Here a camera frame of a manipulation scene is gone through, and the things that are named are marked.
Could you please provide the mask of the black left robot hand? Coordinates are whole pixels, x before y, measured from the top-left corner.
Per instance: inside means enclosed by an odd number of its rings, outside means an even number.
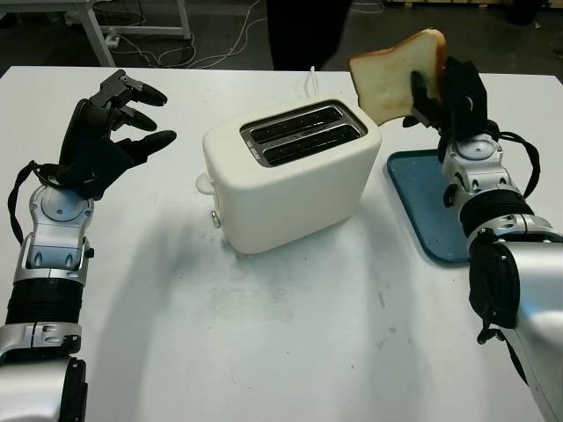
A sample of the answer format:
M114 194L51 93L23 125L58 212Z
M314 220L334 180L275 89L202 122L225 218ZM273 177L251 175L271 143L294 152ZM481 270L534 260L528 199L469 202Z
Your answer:
M174 131L159 131L130 102L160 107L167 97L118 69L100 83L97 93L79 101L62 143L57 171L61 184L118 178L176 140Z

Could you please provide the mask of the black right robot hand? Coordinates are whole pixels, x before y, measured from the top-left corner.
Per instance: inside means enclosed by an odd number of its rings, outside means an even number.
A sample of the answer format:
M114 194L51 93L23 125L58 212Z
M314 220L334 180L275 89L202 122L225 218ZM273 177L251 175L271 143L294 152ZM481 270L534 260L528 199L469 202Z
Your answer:
M439 97L430 95L429 84L419 71L411 73L413 105L402 126L420 123L454 140L483 133L487 126L487 94L474 63L450 56L435 82Z

